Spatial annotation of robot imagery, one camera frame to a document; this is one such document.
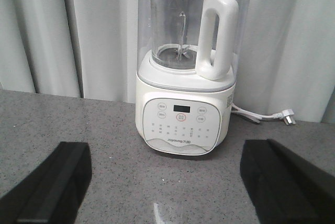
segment black object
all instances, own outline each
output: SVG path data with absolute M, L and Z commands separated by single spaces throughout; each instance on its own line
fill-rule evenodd
M 43 163 L 0 199 L 0 223 L 74 223 L 91 178 L 88 144 L 60 142 Z
M 246 140 L 240 173 L 262 224 L 335 223 L 335 178 L 274 140 Z

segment jar handle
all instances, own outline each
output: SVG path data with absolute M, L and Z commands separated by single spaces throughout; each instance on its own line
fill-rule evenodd
M 235 0 L 204 0 L 195 71 L 208 80 L 223 78 L 233 57 L 239 6 Z M 211 60 L 216 15 L 219 17 L 214 59 Z

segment high-speed blender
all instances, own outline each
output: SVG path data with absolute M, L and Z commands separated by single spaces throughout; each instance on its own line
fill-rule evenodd
M 210 152 L 225 138 L 249 0 L 139 0 L 136 126 L 152 148 Z

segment speckled countertop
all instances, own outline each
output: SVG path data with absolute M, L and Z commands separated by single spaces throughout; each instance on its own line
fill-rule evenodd
M 231 117 L 212 153 L 177 158 L 138 135 L 133 104 L 0 91 L 0 196 L 60 141 L 85 141 L 93 178 L 76 223 L 259 223 L 239 175 L 245 139 L 273 138 L 335 175 L 335 125 Z

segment white power cord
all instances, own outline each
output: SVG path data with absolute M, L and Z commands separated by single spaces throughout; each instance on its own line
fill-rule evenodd
M 282 110 L 280 113 L 274 113 L 272 115 L 261 115 L 257 113 L 252 113 L 251 111 L 244 110 L 234 103 L 232 104 L 231 113 L 238 114 L 243 117 L 249 118 L 253 122 L 259 124 L 260 120 L 271 120 L 271 119 L 281 119 L 284 120 L 285 124 L 287 125 L 295 125 L 295 120 L 293 118 L 294 112 L 292 109 Z

